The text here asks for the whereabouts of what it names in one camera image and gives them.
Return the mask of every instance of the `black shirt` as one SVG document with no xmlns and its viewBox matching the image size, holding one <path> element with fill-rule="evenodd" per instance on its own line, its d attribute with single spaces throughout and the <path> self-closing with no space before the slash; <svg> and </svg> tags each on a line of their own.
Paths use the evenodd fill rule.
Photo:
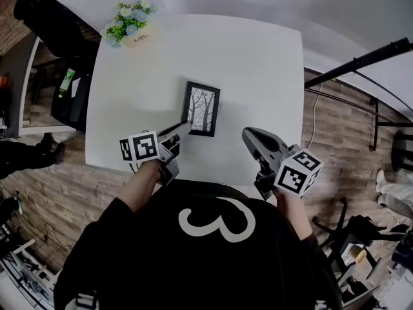
<svg viewBox="0 0 413 310">
<path fill-rule="evenodd" d="M 220 198 L 200 184 L 185 192 L 179 183 L 162 188 L 135 214 L 115 199 L 67 258 L 55 308 L 64 309 L 79 292 L 96 291 L 103 310 L 314 310 L 316 300 L 341 309 L 337 282 L 314 235 L 300 241 L 270 203 L 236 191 Z"/>
</svg>

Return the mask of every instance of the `person's arm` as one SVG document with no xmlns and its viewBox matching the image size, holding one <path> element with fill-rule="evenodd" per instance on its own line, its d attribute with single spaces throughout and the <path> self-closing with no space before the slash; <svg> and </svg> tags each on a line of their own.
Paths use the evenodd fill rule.
<svg viewBox="0 0 413 310">
<path fill-rule="evenodd" d="M 56 310 L 64 310 L 78 293 L 96 290 L 104 267 L 128 240 L 134 212 L 148 202 L 159 179 L 159 161 L 144 162 L 118 198 L 106 208 L 97 222 L 86 226 L 65 261 L 54 289 Z"/>
<path fill-rule="evenodd" d="M 317 299 L 325 301 L 333 310 L 341 310 L 343 306 L 336 277 L 312 232 L 303 200 L 278 189 L 274 191 L 274 195 L 277 198 L 277 208 L 290 221 L 301 240 L 308 263 L 312 268 Z"/>
</svg>

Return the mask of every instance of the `framed tree picture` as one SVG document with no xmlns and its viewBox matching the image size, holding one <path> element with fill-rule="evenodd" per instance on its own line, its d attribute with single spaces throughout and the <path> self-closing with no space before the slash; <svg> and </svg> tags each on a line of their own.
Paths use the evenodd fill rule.
<svg viewBox="0 0 413 310">
<path fill-rule="evenodd" d="M 189 121 L 189 134 L 213 137 L 218 114 L 218 88 L 187 81 L 181 121 Z"/>
</svg>

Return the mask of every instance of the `white number 3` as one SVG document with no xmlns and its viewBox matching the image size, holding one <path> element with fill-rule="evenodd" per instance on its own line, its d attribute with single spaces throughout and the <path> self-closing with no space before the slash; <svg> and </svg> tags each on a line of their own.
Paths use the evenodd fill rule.
<svg viewBox="0 0 413 310">
<path fill-rule="evenodd" d="M 205 236 L 219 229 L 225 240 L 232 243 L 240 242 L 249 238 L 249 236 L 254 232 L 254 229 L 256 228 L 256 218 L 254 217 L 252 211 L 247 206 L 243 205 L 240 201 L 230 198 L 219 199 L 232 203 L 240 211 L 243 212 L 245 218 L 247 219 L 247 227 L 243 232 L 234 234 L 230 230 L 228 230 L 222 219 L 222 216 L 219 216 L 215 221 L 206 226 L 193 226 L 188 223 L 188 216 L 191 213 L 191 209 L 183 209 L 179 213 L 178 220 L 182 230 L 191 236 Z"/>
</svg>

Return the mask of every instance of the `flower bouquet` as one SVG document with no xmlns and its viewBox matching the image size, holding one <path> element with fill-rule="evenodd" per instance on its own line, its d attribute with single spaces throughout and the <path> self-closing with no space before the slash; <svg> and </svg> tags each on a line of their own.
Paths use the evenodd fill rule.
<svg viewBox="0 0 413 310">
<path fill-rule="evenodd" d="M 134 5 L 118 3 L 117 7 L 119 10 L 114 20 L 103 29 L 104 40 L 114 48 L 141 44 L 152 33 L 148 16 L 157 11 L 156 6 L 140 0 Z"/>
</svg>

